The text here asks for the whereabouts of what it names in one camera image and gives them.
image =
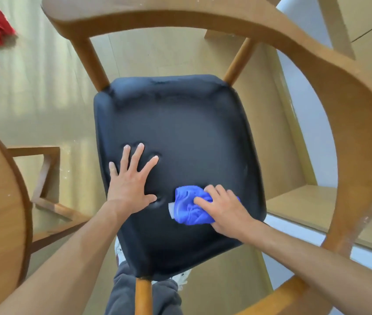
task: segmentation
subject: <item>wooden chair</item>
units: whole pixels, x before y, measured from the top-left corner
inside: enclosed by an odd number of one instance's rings
[[[71,41],[97,91],[110,84],[89,40],[100,34],[177,26],[244,36],[247,39],[225,75],[230,85],[256,42],[285,53],[315,89],[336,145],[337,200],[322,247],[350,256],[355,239],[372,219],[372,78],[356,62],[319,44],[266,0],[43,0],[42,8]],[[151,294],[151,282],[137,279],[136,314],[152,314]],[[331,307],[294,276],[240,314],[318,315]]]
[[[13,157],[41,154],[44,161],[30,200]],[[75,232],[90,219],[78,211],[47,199],[51,174],[59,157],[59,147],[6,148],[0,141],[0,303],[25,280],[31,253]],[[33,203],[69,222],[33,234]]]

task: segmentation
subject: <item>floor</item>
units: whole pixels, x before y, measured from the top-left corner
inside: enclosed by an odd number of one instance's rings
[[[0,48],[0,139],[6,145],[61,147],[60,202],[94,214],[105,201],[99,173],[92,100],[95,89],[70,43],[42,13],[40,0],[0,0],[18,38]],[[242,40],[204,40],[205,31],[156,28],[92,39],[109,79],[212,73],[222,77]],[[41,156],[16,159],[31,193]],[[59,220],[33,209],[35,231]],[[30,276],[66,238],[31,257]],[[105,258],[84,314],[102,314],[117,270]],[[187,314],[234,314],[266,294],[255,249],[242,246],[196,267],[181,295]]]

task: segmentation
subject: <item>right hand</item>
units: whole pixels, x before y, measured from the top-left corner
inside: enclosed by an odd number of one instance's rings
[[[209,185],[205,191],[210,194],[213,202],[196,197],[194,203],[214,218],[215,222],[212,223],[212,227],[215,231],[248,243],[248,235],[256,220],[250,216],[237,196],[231,190],[225,191],[222,185],[216,187]]]

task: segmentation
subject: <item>left hand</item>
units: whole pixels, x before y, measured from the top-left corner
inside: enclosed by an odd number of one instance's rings
[[[143,143],[138,145],[131,158],[131,165],[129,168],[127,165],[131,147],[126,145],[123,148],[119,174],[117,174],[115,164],[112,162],[109,163],[111,180],[107,193],[107,202],[118,202],[117,205],[124,207],[128,215],[141,211],[151,202],[157,200],[157,196],[154,194],[145,195],[144,187],[148,174],[158,162],[158,156],[152,157],[140,172],[137,171],[138,162],[144,148],[145,146]]]

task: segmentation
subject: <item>black leather seat cushion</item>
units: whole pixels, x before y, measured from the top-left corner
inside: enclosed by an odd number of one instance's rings
[[[107,193],[108,163],[119,170],[123,146],[145,150],[138,170],[154,155],[158,164],[145,194],[158,199],[131,215],[118,236],[136,277],[162,281],[241,243],[210,225],[172,220],[175,188],[221,184],[241,199],[250,215],[266,216],[256,150],[237,93],[213,75],[132,77],[112,82],[94,98],[99,161]]]

